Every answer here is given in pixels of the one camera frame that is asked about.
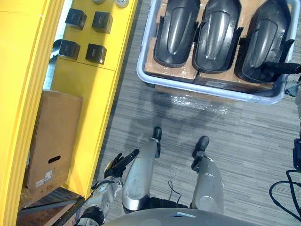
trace plastic wrap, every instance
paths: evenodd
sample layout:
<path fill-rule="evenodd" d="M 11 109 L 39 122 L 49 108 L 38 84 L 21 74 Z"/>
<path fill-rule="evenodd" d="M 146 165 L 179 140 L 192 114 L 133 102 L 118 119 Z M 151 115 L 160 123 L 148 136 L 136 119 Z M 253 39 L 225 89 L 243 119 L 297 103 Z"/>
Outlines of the plastic wrap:
<path fill-rule="evenodd" d="M 165 102 L 166 99 L 168 99 L 172 104 L 175 105 L 192 107 L 219 115 L 226 115 L 229 109 L 233 107 L 232 103 L 235 102 L 231 99 L 209 96 L 162 86 L 156 86 L 156 90 L 159 92 L 156 95 L 157 101 Z"/>

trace brown cardboard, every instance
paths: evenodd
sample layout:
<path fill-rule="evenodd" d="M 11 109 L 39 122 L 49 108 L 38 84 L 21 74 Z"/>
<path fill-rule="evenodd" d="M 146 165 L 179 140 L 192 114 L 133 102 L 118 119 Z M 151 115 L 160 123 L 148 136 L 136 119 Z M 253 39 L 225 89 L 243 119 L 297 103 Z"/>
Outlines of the brown cardboard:
<path fill-rule="evenodd" d="M 81 97 L 42 92 L 25 181 L 35 201 L 67 180 L 81 105 Z"/>
<path fill-rule="evenodd" d="M 155 47 L 156 38 L 150 39 L 150 48 L 147 54 L 145 63 L 145 71 L 151 73 L 154 76 L 167 78 L 172 80 L 193 82 L 197 75 L 197 70 L 192 66 L 192 53 L 193 48 L 189 53 L 188 60 L 185 65 L 178 68 L 165 67 L 154 60 L 153 52 Z"/>

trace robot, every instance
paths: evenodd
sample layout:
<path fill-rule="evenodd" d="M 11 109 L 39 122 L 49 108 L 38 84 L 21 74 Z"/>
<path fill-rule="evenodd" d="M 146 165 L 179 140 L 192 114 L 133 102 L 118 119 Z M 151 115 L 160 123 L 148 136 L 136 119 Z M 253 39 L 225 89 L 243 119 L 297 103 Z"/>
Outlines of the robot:
<path fill-rule="evenodd" d="M 153 135 L 140 150 L 123 157 L 120 153 L 108 164 L 104 180 L 97 183 L 91 197 L 83 205 L 84 212 L 77 226 L 250 226 L 223 215 L 223 182 L 219 169 L 205 153 L 209 138 L 203 136 L 192 154 L 191 169 L 198 174 L 190 206 L 150 197 L 155 158 L 160 157 L 162 130 L 155 127 Z M 134 160 L 125 183 L 121 179 L 126 166 Z M 116 194 L 122 191 L 125 213 L 109 223 L 105 216 Z"/>

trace black cable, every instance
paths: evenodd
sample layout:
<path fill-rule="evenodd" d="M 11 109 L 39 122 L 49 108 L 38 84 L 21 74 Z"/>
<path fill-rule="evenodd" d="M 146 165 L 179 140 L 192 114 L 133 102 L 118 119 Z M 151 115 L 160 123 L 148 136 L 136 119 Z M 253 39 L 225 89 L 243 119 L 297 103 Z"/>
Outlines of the black cable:
<path fill-rule="evenodd" d="M 291 189 L 291 194 L 292 194 L 292 198 L 293 198 L 293 203 L 295 205 L 295 208 L 297 210 L 297 212 L 299 213 L 299 216 L 301 217 L 301 208 L 298 205 L 297 199 L 296 199 L 296 194 L 295 194 L 295 189 L 293 187 L 293 182 L 292 182 L 292 178 L 290 176 L 290 173 L 298 173 L 298 171 L 291 169 L 291 170 L 287 170 L 286 172 L 286 176 L 288 178 L 289 181 L 289 185 L 290 185 L 290 189 Z"/>
<path fill-rule="evenodd" d="M 288 181 L 278 181 L 276 183 L 274 183 L 270 188 L 269 188 L 269 195 L 272 199 L 272 201 L 278 206 L 280 207 L 281 209 L 283 209 L 285 212 L 287 212 L 288 214 L 292 215 L 294 218 L 296 218 L 297 220 L 299 220 L 301 222 L 301 209 L 297 203 L 297 199 L 296 199 L 296 194 L 295 194 L 295 191 L 294 191 L 294 187 L 293 185 L 297 185 L 299 187 L 301 187 L 301 183 L 298 183 L 298 182 L 294 182 L 292 181 L 291 179 L 291 176 L 289 175 L 289 173 L 291 172 L 298 172 L 296 170 L 288 170 L 286 171 L 286 175 L 287 175 L 287 178 L 288 178 Z M 279 185 L 279 184 L 289 184 L 290 185 L 290 190 L 291 190 L 291 194 L 292 194 L 292 199 L 293 199 L 293 202 L 295 204 L 295 208 L 299 214 L 299 216 L 297 216 L 296 214 L 294 214 L 293 212 L 289 211 L 287 208 L 285 208 L 283 205 L 281 205 L 273 196 L 272 194 L 272 191 L 274 189 L 275 186 Z"/>
<path fill-rule="evenodd" d="M 180 197 L 178 198 L 178 201 L 177 201 L 177 204 L 179 204 L 179 200 L 180 200 L 180 198 L 182 197 L 182 194 L 181 194 L 181 193 L 178 193 L 178 192 L 176 192 L 176 191 L 174 190 L 173 182 L 172 182 L 171 180 L 168 181 L 168 185 L 169 185 L 169 187 L 170 187 L 170 189 L 171 189 L 171 191 L 170 191 L 170 196 L 169 196 L 169 199 L 168 199 L 168 200 L 170 200 L 171 195 L 172 195 L 172 193 L 174 192 L 174 193 L 176 193 L 176 194 L 178 194 L 178 195 L 180 196 Z"/>

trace black plastic part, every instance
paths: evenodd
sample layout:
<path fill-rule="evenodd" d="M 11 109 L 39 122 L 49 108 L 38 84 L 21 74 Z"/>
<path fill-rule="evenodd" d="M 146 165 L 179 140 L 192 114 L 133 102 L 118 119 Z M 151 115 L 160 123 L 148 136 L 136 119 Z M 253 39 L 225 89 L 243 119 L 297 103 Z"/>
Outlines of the black plastic part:
<path fill-rule="evenodd" d="M 159 126 L 156 126 L 152 133 L 152 138 L 155 138 L 158 141 L 161 141 L 161 137 L 162 137 L 162 129 Z"/>
<path fill-rule="evenodd" d="M 83 30 L 87 15 L 79 9 L 70 8 L 65 23 L 73 28 Z"/>
<path fill-rule="evenodd" d="M 197 142 L 197 144 L 196 144 L 196 147 L 195 147 L 195 149 L 194 149 L 194 151 L 193 151 L 193 153 L 192 153 L 192 157 L 193 157 L 193 158 L 196 158 L 197 153 L 198 153 L 199 151 L 203 151 L 203 152 L 204 152 L 204 151 L 206 150 L 206 148 L 208 147 L 209 142 L 210 142 L 209 137 L 207 137 L 207 136 L 202 136 L 202 137 L 198 140 L 198 142 Z"/>
<path fill-rule="evenodd" d="M 276 74 L 299 74 L 301 71 L 301 65 L 294 63 L 265 62 L 261 67 L 261 71 L 262 73 L 273 72 Z"/>
<path fill-rule="evenodd" d="M 113 17 L 108 12 L 95 12 L 92 27 L 96 32 L 110 33 Z"/>
<path fill-rule="evenodd" d="M 295 139 L 293 149 L 293 166 L 301 172 L 301 139 Z"/>
<path fill-rule="evenodd" d="M 62 40 L 59 55 L 77 60 L 80 45 L 73 41 Z"/>
<path fill-rule="evenodd" d="M 104 46 L 89 43 L 86 60 L 103 65 L 106 53 L 107 49 Z"/>
<path fill-rule="evenodd" d="M 160 18 L 154 59 L 166 67 L 181 67 L 188 59 L 198 24 L 200 0 L 169 0 Z"/>
<path fill-rule="evenodd" d="M 266 62 L 283 63 L 292 44 L 286 42 L 291 15 L 285 0 L 267 0 L 252 17 L 240 46 L 235 74 L 253 83 L 275 82 L 280 73 L 262 69 Z"/>
<path fill-rule="evenodd" d="M 162 137 L 162 129 L 159 126 L 156 126 L 154 128 L 153 133 L 152 133 L 152 138 L 155 138 L 160 142 L 161 137 Z M 157 143 L 157 151 L 156 151 L 156 154 L 155 154 L 156 159 L 160 157 L 160 153 L 161 153 L 161 144 Z"/>
<path fill-rule="evenodd" d="M 188 206 L 183 204 L 178 204 L 174 201 L 166 200 L 166 199 L 159 199 L 156 197 L 148 198 L 145 205 L 139 210 L 148 210 L 148 209 L 157 209 L 157 208 L 188 208 Z M 123 206 L 123 210 L 126 214 L 135 212 L 129 210 Z"/>
<path fill-rule="evenodd" d="M 243 28 L 238 28 L 239 0 L 209 0 L 193 52 L 193 66 L 204 73 L 231 68 Z"/>
<path fill-rule="evenodd" d="M 105 220 L 103 211 L 97 206 L 88 207 L 80 218 L 92 219 L 97 222 L 98 225 L 103 225 Z"/>

